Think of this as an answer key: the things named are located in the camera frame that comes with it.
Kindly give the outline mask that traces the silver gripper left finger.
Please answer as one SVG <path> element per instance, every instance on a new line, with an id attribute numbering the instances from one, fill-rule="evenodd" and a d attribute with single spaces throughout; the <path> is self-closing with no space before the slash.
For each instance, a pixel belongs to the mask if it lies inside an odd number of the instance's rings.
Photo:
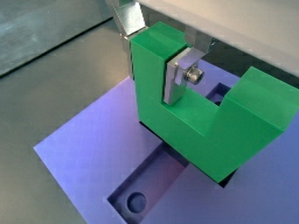
<path id="1" fill-rule="evenodd" d="M 106 0 L 106 2 L 121 32 L 129 75 L 134 78 L 131 39 L 147 29 L 141 3 L 137 0 Z"/>

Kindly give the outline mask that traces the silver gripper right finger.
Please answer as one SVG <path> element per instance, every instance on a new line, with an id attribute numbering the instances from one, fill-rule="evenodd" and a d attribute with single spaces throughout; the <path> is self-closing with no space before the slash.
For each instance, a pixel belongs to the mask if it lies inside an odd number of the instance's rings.
<path id="1" fill-rule="evenodd" d="M 215 45 L 215 38 L 190 26 L 186 27 L 185 40 L 190 46 L 167 63 L 163 101 L 169 105 L 183 97 L 189 83 L 198 85 L 202 81 L 205 72 L 199 69 L 199 61 Z"/>

